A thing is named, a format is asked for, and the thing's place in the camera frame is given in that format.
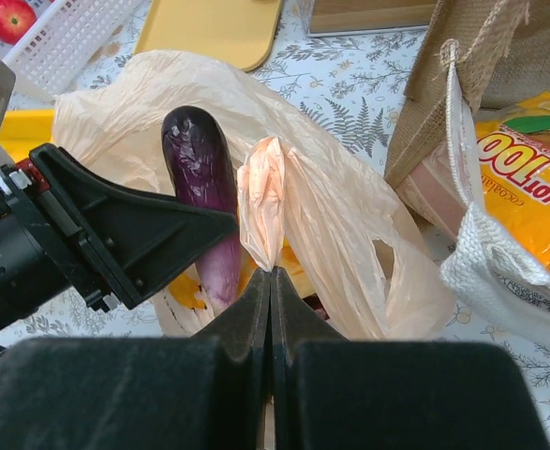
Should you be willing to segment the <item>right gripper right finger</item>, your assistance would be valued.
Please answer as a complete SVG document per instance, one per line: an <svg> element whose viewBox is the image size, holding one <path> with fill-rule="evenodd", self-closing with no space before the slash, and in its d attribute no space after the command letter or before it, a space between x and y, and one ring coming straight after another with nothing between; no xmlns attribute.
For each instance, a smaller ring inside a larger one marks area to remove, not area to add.
<svg viewBox="0 0 550 450"><path fill-rule="evenodd" d="M519 367L482 342L350 341L271 276L279 449L546 449Z"/></svg>

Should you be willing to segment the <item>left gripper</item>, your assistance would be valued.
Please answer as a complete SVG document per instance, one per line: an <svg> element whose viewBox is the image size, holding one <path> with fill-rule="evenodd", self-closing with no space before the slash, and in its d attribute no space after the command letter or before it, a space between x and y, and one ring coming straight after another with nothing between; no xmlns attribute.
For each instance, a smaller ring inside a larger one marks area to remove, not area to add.
<svg viewBox="0 0 550 450"><path fill-rule="evenodd" d="M70 287L91 301L92 271L135 308L237 229L231 213L117 185L61 147L29 157L41 180L0 169L0 330Z"/></svg>

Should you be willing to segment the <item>purple eggplant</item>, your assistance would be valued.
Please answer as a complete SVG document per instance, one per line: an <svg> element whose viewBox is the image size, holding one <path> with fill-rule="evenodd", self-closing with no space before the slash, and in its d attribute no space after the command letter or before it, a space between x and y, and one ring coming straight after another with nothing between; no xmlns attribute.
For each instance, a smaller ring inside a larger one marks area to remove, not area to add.
<svg viewBox="0 0 550 450"><path fill-rule="evenodd" d="M237 186L230 151L221 127L204 109L181 106L162 123L162 151L181 203L237 214ZM237 299L242 250L237 231L195 262L215 313Z"/></svg>

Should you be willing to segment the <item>brown burlap tote bag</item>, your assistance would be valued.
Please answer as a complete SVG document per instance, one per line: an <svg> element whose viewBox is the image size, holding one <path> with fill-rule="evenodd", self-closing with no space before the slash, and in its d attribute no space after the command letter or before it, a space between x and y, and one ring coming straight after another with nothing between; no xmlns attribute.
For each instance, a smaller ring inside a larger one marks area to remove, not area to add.
<svg viewBox="0 0 550 450"><path fill-rule="evenodd" d="M385 178L455 250L457 298L550 347L550 1L440 1Z"/></svg>

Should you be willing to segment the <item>peach plastic grocery bag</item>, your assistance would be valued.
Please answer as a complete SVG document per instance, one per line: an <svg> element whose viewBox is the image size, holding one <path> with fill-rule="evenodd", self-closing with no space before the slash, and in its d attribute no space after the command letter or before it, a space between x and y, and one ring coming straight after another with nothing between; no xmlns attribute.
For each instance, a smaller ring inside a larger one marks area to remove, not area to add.
<svg viewBox="0 0 550 450"><path fill-rule="evenodd" d="M431 338L455 298L410 213L383 178L276 92L191 52L133 56L109 86L58 96L52 137L93 173L172 194L161 148L168 112L194 105L221 126L234 166L282 142L284 231L334 326L353 339Z"/></svg>

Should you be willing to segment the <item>orange mango gummy packet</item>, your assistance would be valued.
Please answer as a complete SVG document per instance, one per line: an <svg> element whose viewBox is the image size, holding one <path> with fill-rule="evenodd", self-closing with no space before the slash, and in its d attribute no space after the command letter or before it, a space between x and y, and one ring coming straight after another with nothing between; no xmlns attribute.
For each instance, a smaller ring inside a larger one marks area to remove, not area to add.
<svg viewBox="0 0 550 450"><path fill-rule="evenodd" d="M550 272L550 92L475 122L486 211Z"/></svg>

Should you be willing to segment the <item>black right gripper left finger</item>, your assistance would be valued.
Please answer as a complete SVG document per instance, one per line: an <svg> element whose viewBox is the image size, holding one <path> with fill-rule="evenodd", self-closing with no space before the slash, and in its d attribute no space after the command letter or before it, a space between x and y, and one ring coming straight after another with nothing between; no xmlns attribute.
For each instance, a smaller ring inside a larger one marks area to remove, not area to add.
<svg viewBox="0 0 550 450"><path fill-rule="evenodd" d="M36 338L0 357L0 449L260 449L270 276L193 337Z"/></svg>

